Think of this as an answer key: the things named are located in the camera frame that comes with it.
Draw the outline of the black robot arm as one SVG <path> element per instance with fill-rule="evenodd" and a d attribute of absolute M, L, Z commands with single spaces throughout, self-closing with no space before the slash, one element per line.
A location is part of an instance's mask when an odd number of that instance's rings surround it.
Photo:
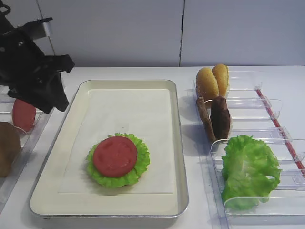
<path fill-rule="evenodd" d="M 27 102 L 44 113 L 64 112 L 68 99 L 61 72 L 70 73 L 75 63 L 68 55 L 46 55 L 35 40 L 47 37 L 52 17 L 14 27 L 7 19 L 11 8 L 0 4 L 0 84 L 9 97 Z"/>

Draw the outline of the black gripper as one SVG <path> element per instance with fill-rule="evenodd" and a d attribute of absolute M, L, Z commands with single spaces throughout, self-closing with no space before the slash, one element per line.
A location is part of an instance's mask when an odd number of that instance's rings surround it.
<path fill-rule="evenodd" d="M 64 112 L 69 105 L 60 72 L 69 73 L 69 55 L 45 55 L 23 29 L 0 35 L 0 84 L 9 86 L 8 96 L 33 105 L 44 113 Z M 45 84 L 23 83 L 52 75 Z"/>

